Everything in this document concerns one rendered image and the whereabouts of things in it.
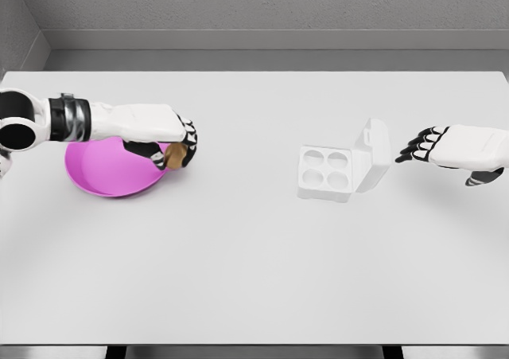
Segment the brown egg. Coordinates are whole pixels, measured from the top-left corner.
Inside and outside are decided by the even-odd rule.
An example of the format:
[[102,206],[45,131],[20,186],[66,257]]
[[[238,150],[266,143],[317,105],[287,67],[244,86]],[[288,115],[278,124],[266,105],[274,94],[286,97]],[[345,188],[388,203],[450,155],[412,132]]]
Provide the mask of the brown egg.
[[181,142],[169,144],[165,149],[164,162],[169,170],[178,170],[183,166],[187,146]]

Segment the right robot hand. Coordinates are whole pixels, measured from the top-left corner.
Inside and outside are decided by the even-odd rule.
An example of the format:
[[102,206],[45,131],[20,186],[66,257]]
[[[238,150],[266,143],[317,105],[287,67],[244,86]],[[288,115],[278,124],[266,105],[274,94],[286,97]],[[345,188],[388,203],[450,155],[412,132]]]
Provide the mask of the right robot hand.
[[412,160],[467,170],[466,186],[485,185],[509,170],[509,131],[465,125],[429,127],[410,140],[395,159],[397,163]]

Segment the white egg box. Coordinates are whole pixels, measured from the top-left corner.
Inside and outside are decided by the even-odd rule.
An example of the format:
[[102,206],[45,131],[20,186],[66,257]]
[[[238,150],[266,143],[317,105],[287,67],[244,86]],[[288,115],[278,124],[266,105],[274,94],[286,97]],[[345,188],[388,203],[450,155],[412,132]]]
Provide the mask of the white egg box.
[[302,146],[297,196],[345,203],[353,193],[374,189],[391,165],[389,130],[370,118],[353,147]]

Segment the pink plate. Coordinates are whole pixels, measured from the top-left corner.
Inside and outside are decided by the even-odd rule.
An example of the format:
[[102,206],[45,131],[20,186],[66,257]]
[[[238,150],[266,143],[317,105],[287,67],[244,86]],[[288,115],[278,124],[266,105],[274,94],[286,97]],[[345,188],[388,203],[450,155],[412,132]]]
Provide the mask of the pink plate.
[[64,165],[76,187],[100,197],[140,193],[168,172],[159,170],[148,158],[125,150],[118,137],[69,143]]

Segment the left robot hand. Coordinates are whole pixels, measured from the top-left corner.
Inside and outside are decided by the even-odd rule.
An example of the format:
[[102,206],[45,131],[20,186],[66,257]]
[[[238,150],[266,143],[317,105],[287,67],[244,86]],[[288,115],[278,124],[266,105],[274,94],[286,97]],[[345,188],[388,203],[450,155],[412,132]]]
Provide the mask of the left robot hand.
[[186,167],[193,159],[198,142],[196,128],[190,119],[178,115],[167,104],[127,104],[116,107],[112,117],[119,121],[124,149],[149,159],[159,170],[165,166],[166,147],[175,142],[187,146],[183,161]]

